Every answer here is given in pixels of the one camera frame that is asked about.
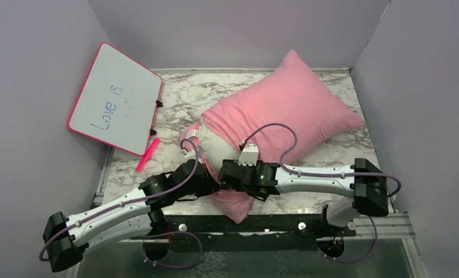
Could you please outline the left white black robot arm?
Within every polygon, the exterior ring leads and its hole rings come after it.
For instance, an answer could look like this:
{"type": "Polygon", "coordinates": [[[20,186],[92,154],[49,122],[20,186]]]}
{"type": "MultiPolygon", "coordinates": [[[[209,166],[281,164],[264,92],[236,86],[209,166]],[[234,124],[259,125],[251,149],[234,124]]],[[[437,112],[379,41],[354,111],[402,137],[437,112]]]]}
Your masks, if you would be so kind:
{"type": "Polygon", "coordinates": [[[148,177],[116,201],[68,217],[62,212],[51,215],[39,260],[61,272],[108,243],[132,237],[170,239],[178,230],[170,227],[163,208],[183,202],[185,196],[207,196],[219,189],[207,167],[190,159],[174,171],[148,177]]]}

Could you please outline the white pillow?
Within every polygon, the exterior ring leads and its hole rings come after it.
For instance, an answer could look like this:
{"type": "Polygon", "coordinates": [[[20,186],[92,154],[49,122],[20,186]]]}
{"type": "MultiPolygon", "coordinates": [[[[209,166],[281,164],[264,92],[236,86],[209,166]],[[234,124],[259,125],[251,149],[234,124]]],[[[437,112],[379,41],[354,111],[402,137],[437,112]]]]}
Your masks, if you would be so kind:
{"type": "Polygon", "coordinates": [[[223,165],[223,160],[237,160],[239,158],[239,152],[235,147],[211,131],[202,122],[192,124],[180,134],[180,140],[186,138],[203,149],[202,160],[215,180],[223,165]]]}

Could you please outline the pink floral pillowcase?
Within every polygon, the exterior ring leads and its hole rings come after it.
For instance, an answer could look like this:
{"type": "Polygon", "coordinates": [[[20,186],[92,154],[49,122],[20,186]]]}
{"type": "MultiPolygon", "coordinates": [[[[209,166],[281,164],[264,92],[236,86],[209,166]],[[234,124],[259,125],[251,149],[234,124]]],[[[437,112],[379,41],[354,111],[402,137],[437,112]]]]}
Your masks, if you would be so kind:
{"type": "MultiPolygon", "coordinates": [[[[335,96],[294,50],[273,73],[226,96],[201,119],[239,150],[250,138],[265,162],[292,164],[331,136],[363,127],[362,117],[335,96]]],[[[196,145],[180,140],[188,150],[196,145]]]]}

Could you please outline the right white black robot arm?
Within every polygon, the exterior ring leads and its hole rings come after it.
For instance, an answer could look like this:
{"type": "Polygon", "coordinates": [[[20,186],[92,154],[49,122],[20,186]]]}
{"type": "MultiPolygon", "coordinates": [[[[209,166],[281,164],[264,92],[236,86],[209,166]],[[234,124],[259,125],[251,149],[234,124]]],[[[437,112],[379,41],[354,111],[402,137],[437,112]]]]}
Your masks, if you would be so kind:
{"type": "Polygon", "coordinates": [[[386,217],[389,214],[386,175],[364,158],[352,165],[306,168],[257,161],[241,165],[225,160],[218,180],[236,191],[265,201],[270,195],[295,192],[326,193],[339,199],[324,206],[319,230],[331,236],[354,218],[386,217]]]}

